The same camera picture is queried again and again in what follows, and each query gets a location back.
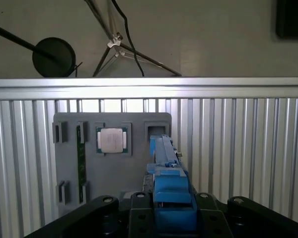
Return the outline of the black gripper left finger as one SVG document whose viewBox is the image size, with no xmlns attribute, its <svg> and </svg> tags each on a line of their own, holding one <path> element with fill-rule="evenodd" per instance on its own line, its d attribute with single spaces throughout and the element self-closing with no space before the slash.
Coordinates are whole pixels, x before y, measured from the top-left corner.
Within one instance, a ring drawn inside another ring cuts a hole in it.
<svg viewBox="0 0 298 238">
<path fill-rule="evenodd" d="M 122 202 L 103 195 L 27 235 L 28 238 L 153 238 L 150 194 L 135 192 Z"/>
</svg>

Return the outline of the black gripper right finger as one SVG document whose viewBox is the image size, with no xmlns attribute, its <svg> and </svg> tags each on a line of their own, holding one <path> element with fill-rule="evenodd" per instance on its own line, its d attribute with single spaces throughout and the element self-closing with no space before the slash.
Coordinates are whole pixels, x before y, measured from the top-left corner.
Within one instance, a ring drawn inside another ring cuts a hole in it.
<svg viewBox="0 0 298 238">
<path fill-rule="evenodd" d="M 209 193 L 197 193 L 199 238 L 298 238 L 298 222 L 249 198 L 234 196 L 227 203 Z"/>
</svg>

